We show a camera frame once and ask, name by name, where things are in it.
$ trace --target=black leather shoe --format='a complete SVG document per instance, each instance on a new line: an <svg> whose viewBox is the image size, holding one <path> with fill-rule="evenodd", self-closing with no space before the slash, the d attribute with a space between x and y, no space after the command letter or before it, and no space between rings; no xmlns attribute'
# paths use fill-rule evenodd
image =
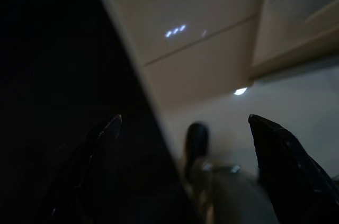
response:
<svg viewBox="0 0 339 224"><path fill-rule="evenodd" d="M189 126L186 135L186 165L185 178L189 183L191 181L191 172L194 161L197 158L206 157L208 150L208 129L202 123L193 123Z"/></svg>

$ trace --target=shoe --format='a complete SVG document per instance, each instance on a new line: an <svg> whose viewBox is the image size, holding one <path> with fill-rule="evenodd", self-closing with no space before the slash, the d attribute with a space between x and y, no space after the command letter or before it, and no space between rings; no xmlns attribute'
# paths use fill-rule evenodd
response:
<svg viewBox="0 0 339 224"><path fill-rule="evenodd" d="M208 129L202 123L193 123L189 126L186 135L186 164L184 168L185 178L191 181L192 167L196 159L207 156L208 151Z"/></svg>

